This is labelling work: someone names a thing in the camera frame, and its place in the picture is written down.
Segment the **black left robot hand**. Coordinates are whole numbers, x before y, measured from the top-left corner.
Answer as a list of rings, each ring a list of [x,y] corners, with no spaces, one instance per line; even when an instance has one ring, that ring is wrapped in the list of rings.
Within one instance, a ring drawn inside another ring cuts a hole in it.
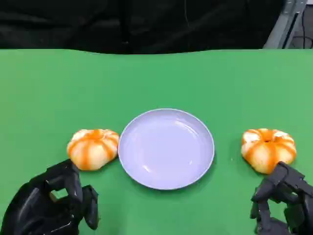
[[[23,184],[7,207],[2,235],[77,235],[79,224],[96,230],[98,193],[82,186],[79,169],[67,159]]]

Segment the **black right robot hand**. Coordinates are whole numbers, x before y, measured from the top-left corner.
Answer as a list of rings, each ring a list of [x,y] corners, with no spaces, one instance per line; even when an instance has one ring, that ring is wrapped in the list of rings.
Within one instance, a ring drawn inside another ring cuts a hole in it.
[[[279,162],[255,189],[250,218],[256,235],[311,235],[313,233],[313,187],[305,175]],[[285,203],[285,222],[272,217],[268,200]]]

